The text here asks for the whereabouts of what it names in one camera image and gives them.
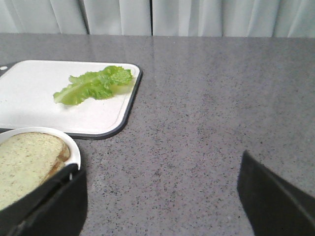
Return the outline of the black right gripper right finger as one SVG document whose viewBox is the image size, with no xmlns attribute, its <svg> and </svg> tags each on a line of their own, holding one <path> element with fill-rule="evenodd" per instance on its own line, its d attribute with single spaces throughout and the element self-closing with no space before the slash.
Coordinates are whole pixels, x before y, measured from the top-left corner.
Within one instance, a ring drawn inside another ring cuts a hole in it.
<svg viewBox="0 0 315 236">
<path fill-rule="evenodd" d="M 244 151 L 237 181 L 243 209 L 256 236 L 313 236 L 315 199 Z"/>
</svg>

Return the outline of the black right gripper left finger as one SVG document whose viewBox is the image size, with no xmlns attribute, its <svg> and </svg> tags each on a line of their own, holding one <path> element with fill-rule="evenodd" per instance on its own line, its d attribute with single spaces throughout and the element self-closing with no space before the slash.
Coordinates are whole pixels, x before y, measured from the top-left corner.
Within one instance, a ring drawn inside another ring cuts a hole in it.
<svg viewBox="0 0 315 236">
<path fill-rule="evenodd" d="M 77 164 L 0 212 L 2 236 L 77 236 L 87 217 L 87 176 Z"/>
</svg>

